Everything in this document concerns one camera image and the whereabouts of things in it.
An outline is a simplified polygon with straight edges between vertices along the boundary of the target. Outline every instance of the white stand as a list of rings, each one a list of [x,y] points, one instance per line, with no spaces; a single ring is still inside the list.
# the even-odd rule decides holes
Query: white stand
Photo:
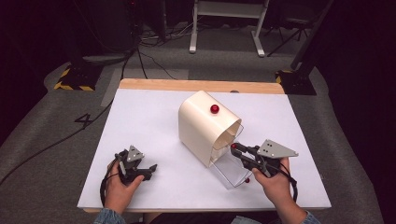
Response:
[[[262,22],[264,21],[265,13],[268,8],[268,2],[269,0],[266,0],[263,5],[258,5],[195,0],[190,53],[196,52],[198,15],[206,15],[259,19],[256,31],[252,31],[251,33],[254,44],[256,45],[257,53],[260,57],[263,57],[264,50],[262,49],[262,43],[260,42],[259,35],[260,30],[262,29]]]

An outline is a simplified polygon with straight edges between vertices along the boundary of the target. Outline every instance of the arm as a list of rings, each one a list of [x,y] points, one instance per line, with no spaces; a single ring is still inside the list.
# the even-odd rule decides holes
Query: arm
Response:
[[[118,167],[119,162],[116,161],[108,174],[105,207],[94,221],[95,224],[125,223],[121,216],[122,212],[131,202],[134,192],[144,179],[140,175],[129,186],[125,186],[118,175]]]
[[[289,159],[280,161],[289,170]],[[262,185],[265,195],[274,204],[284,224],[303,223],[307,213],[291,198],[289,180],[282,174],[267,178],[258,169],[252,169],[254,177]]]

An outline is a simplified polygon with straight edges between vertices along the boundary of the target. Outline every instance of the dark background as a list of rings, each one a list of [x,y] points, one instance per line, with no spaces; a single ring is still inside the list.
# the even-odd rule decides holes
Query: dark background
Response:
[[[76,2],[87,21],[73,1],[58,1],[62,10],[55,15],[47,1],[1,2],[0,144],[46,94],[45,76],[70,61],[57,15],[69,21],[78,53],[103,53],[87,26],[94,27],[88,1]],[[168,24],[191,19],[192,1],[165,4]],[[326,79],[335,115],[375,186],[386,223],[395,221],[391,209],[396,200],[394,11],[391,1],[336,0],[304,56],[304,63],[314,62]],[[315,52],[319,57],[310,57]]]

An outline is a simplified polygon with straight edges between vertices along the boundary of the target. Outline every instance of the black cable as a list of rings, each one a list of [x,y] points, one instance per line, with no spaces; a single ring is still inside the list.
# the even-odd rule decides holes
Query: black cable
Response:
[[[113,177],[113,176],[115,176],[115,175],[118,175],[119,173],[116,173],[116,174],[114,174],[114,175],[110,175],[107,179],[109,179],[110,177]]]
[[[143,66],[142,56],[140,56],[140,50],[139,50],[139,48],[137,48],[137,54],[139,55],[140,65],[142,66],[143,74],[145,75],[145,78],[146,78],[146,79],[149,79],[148,76],[146,75],[145,67]]]
[[[105,177],[103,178],[102,183],[100,184],[100,200],[102,201],[103,207],[105,207],[105,200],[106,200],[106,183],[107,183],[107,180],[108,180],[111,176],[113,176],[113,175],[108,176],[108,174],[110,174],[111,169],[113,169],[113,166],[114,166],[114,163],[116,163],[116,160],[117,160],[117,159],[114,159],[114,160],[110,163],[110,165],[109,165],[108,168],[107,168],[107,172],[106,172],[106,174],[105,174]]]
[[[266,164],[266,166],[269,166],[269,167],[271,167],[271,168],[273,168],[273,169],[276,169],[276,170],[278,170],[282,175],[284,175],[288,180],[289,180],[289,182],[291,183],[291,186],[292,186],[292,188],[293,188],[293,200],[295,201],[295,202],[297,202],[297,196],[298,196],[298,190],[297,190],[297,181],[293,178],[293,177],[291,177],[291,175],[290,175],[290,171],[283,165],[283,167],[285,168],[285,170],[286,170],[286,172],[288,172],[288,173],[286,173],[286,172],[284,172],[283,170],[281,170],[281,169],[278,169],[277,167],[275,167],[275,166],[273,166],[273,165],[270,165],[270,164]]]
[[[151,47],[160,47],[160,46],[168,43],[169,40],[177,40],[177,39],[180,39],[180,38],[184,37],[184,35],[187,35],[186,33],[189,30],[191,30],[191,29],[192,29],[192,23],[186,25],[185,27],[177,28],[177,30],[176,30],[176,27],[170,28],[171,32],[165,35],[167,37],[167,40],[165,42],[161,41],[160,38],[157,35],[152,35],[150,33],[150,30],[148,30],[146,32],[149,32],[149,35],[147,35],[147,36],[141,35],[142,39],[146,39],[146,40],[149,40],[151,38],[152,39],[156,39],[156,43],[151,44],[151,43],[148,43],[148,42],[141,41],[140,44],[142,46],[144,46],[144,47],[149,47],[149,48],[151,48]]]
[[[47,151],[48,149],[55,147],[59,144],[61,144],[62,142],[66,141],[67,139],[73,137],[74,135],[76,135],[77,133],[81,132],[82,130],[84,130],[85,128],[87,128],[88,126],[90,126],[91,124],[93,124],[97,119],[99,119],[104,113],[105,111],[107,111],[107,109],[111,106],[111,104],[113,103],[113,101],[110,102],[110,104],[108,104],[108,106],[106,106],[106,108],[99,113],[98,116],[96,116],[96,118],[94,118],[91,122],[87,122],[83,127],[81,127],[80,129],[78,129],[77,131],[69,134],[68,136],[66,136],[65,138],[53,143],[52,145],[45,147],[41,150],[39,150],[37,153],[33,154],[32,156],[28,157],[27,159],[25,159],[24,161],[22,161],[20,164],[18,164],[16,167],[14,167],[11,171],[8,172],[8,174],[6,174],[6,176],[3,177],[3,179],[0,182],[0,186],[4,183],[4,181],[6,181],[6,179],[12,174],[14,173],[18,168],[20,168],[21,166],[23,166],[26,162],[28,162],[29,160],[31,160],[32,158],[36,157],[37,155]]]
[[[125,63],[122,66],[122,71],[121,71],[121,79],[123,79],[123,73],[125,70],[125,66],[128,63],[128,60],[131,58],[132,54],[134,52],[132,51],[131,53],[128,54],[128,57],[125,59]],[[39,154],[47,151],[48,149],[55,147],[59,144],[61,144],[62,142],[66,141],[67,139],[73,137],[74,135],[80,133],[81,131],[85,130],[88,126],[90,126],[91,124],[93,124],[95,121],[97,121],[109,108],[110,106],[113,104],[113,100],[111,100],[111,102],[105,107],[105,109],[103,109],[97,116],[96,118],[94,118],[93,120],[91,120],[91,122],[86,122],[83,127],[81,127],[80,129],[78,129],[77,131],[67,135],[65,138],[53,143],[52,145],[45,147],[39,151],[37,151],[37,153],[33,154],[32,156],[28,157],[27,159],[25,159],[24,161],[22,161],[21,163],[19,163],[17,166],[15,166],[12,170],[10,170],[0,181],[0,187],[3,185],[3,183],[9,178],[10,175],[12,175],[18,168],[20,168],[21,166],[23,166],[26,162],[28,162],[29,160],[33,159],[34,157],[38,156]]]
[[[153,62],[155,62],[155,60],[154,60],[154,58],[153,57],[151,57],[151,56],[148,56],[147,54],[144,54],[144,53],[141,53],[143,56],[146,56],[146,57],[148,57],[148,58],[150,58]],[[168,73],[168,71],[166,71],[166,69],[165,68],[163,68],[160,64],[158,64],[157,62],[155,62],[158,66],[160,66],[161,67],[161,69],[163,70],[163,71],[165,71],[165,73],[169,76],[169,77],[171,77],[172,79],[174,79],[174,80],[177,80],[177,78],[175,78],[175,77],[172,77],[169,73]]]

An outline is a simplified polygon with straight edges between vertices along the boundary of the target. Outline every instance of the hand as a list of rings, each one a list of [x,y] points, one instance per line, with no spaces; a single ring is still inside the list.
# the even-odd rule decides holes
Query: hand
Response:
[[[280,162],[288,170],[290,169],[289,158],[282,158]],[[287,173],[283,166],[281,166],[280,169]],[[275,206],[292,201],[290,194],[290,182],[284,175],[277,174],[272,178],[268,178],[256,168],[253,168],[252,172],[256,180],[262,185],[265,195]]]
[[[288,158],[283,158],[280,162],[290,170]],[[287,173],[283,166],[280,169]],[[252,172],[262,185],[265,195],[274,204],[282,223],[302,223],[304,221],[306,212],[291,198],[290,182],[284,175],[277,174],[268,178],[256,168],[253,168]]]
[[[111,176],[106,183],[106,201],[105,208],[111,209],[118,214],[122,214],[128,204],[131,202],[134,192],[145,178],[143,175],[138,176],[129,186],[122,184],[118,175],[120,162],[116,161],[108,176]]]

